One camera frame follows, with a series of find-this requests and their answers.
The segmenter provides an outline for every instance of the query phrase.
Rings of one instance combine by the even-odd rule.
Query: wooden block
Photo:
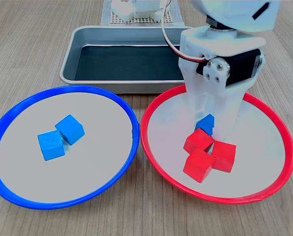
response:
[[[56,124],[55,127],[60,132],[63,139],[70,145],[73,145],[85,135],[83,125],[72,115],[65,117]]]
[[[235,162],[235,153],[235,145],[215,141],[212,151],[215,162],[212,168],[230,173]]]
[[[195,149],[208,151],[214,143],[214,139],[205,133],[202,129],[197,129],[190,135],[184,145],[184,150],[191,154]]]
[[[202,183],[210,173],[214,161],[215,158],[212,155],[197,148],[188,157],[183,171],[197,182]]]
[[[49,161],[65,155],[61,135],[58,130],[38,135],[44,160]]]

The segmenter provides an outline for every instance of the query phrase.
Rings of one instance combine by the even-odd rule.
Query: wire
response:
[[[165,26],[164,26],[164,20],[165,20],[165,15],[166,15],[166,9],[167,7],[170,5],[171,3],[171,0],[168,0],[167,1],[167,4],[165,5],[165,7],[163,8],[163,16],[162,16],[162,30],[163,30],[163,34],[164,34],[164,38],[165,38],[165,41],[166,43],[171,47],[171,49],[179,56],[181,57],[182,59],[185,59],[185,60],[189,60],[189,61],[193,61],[193,62],[203,62],[203,61],[206,61],[205,57],[202,57],[202,58],[197,58],[197,57],[191,57],[191,56],[188,56],[182,52],[180,52],[172,43],[171,41],[168,39],[167,35],[166,35],[166,32],[165,32]]]

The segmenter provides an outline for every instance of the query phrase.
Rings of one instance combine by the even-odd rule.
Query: blue plate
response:
[[[10,111],[8,111],[1,119],[0,119],[0,141],[6,132],[7,128],[11,125],[11,123],[20,115],[21,112],[23,112],[25,109],[30,107],[31,105],[47,99],[52,96],[60,95],[60,94],[65,94],[65,93],[75,93],[75,92],[84,92],[84,93],[92,93],[92,94],[97,94],[101,95],[104,97],[107,97],[117,104],[119,104],[125,112],[128,114],[131,123],[132,123],[132,147],[130,150],[130,154],[123,165],[123,167],[120,169],[120,171],[109,181],[107,182],[104,186],[101,188],[97,189],[96,191],[72,200],[72,201],[67,201],[67,202],[62,202],[62,203],[38,203],[38,202],[33,202],[26,200],[22,197],[19,197],[18,195],[14,194],[12,191],[10,191],[2,182],[0,179],[0,195],[7,199],[8,201],[22,206],[22,207],[27,207],[27,208],[32,208],[32,209],[42,209],[42,210],[49,210],[49,209],[58,209],[58,208],[64,208],[64,207],[70,207],[74,206],[80,203],[83,203],[100,193],[104,192],[107,190],[109,187],[111,187],[129,168],[130,164],[134,160],[134,157],[137,152],[137,148],[139,145],[139,139],[140,139],[140,130],[139,130],[139,123],[137,121],[137,118],[133,112],[133,110],[129,107],[129,105],[122,100],[120,97],[117,95],[108,92],[106,90],[100,89],[100,88],[95,88],[95,87],[90,87],[90,86],[65,86],[65,87],[59,87],[59,88],[53,88],[49,89],[40,93],[37,93],[36,95],[33,95],[26,100],[22,101],[15,107],[13,107]]]

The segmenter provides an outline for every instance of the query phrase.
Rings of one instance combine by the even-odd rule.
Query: red plate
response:
[[[284,163],[282,172],[270,186],[252,195],[247,195],[247,196],[238,197],[238,198],[222,198],[222,197],[210,196],[210,195],[200,193],[198,191],[194,191],[193,189],[179,183],[174,178],[172,178],[169,174],[167,174],[163,170],[163,168],[158,164],[158,162],[156,161],[151,151],[149,140],[148,140],[149,122],[150,122],[151,116],[161,104],[171,99],[172,97],[175,97],[185,92],[186,92],[186,87],[180,86],[180,87],[170,89],[164,92],[163,94],[161,94],[160,96],[158,96],[147,108],[141,123],[141,140],[142,140],[142,145],[145,150],[145,153],[147,157],[149,158],[150,162],[152,163],[152,165],[155,167],[155,169],[168,182],[170,182],[171,184],[176,186],[178,189],[192,196],[195,196],[197,198],[200,198],[206,201],[220,203],[220,204],[249,204],[249,203],[259,202],[275,194],[278,190],[280,190],[284,186],[284,184],[291,177],[291,174],[293,171],[293,140],[292,140],[291,134],[288,131],[286,125],[283,123],[283,121],[278,117],[278,115],[271,108],[269,108],[266,104],[264,104],[263,102],[261,102],[260,100],[258,100],[257,98],[249,94],[245,94],[244,101],[257,107],[266,116],[268,116],[271,119],[271,121],[275,124],[276,128],[278,129],[282,137],[284,147],[285,147],[285,163]]]

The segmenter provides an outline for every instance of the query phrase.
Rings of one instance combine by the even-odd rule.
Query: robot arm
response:
[[[239,30],[273,29],[279,5],[279,1],[194,0],[193,6],[207,16],[210,26],[183,31],[180,50],[171,45],[163,27],[167,43],[180,57],[193,125],[212,114],[215,140],[230,133],[246,91],[266,63],[260,49],[265,39]]]

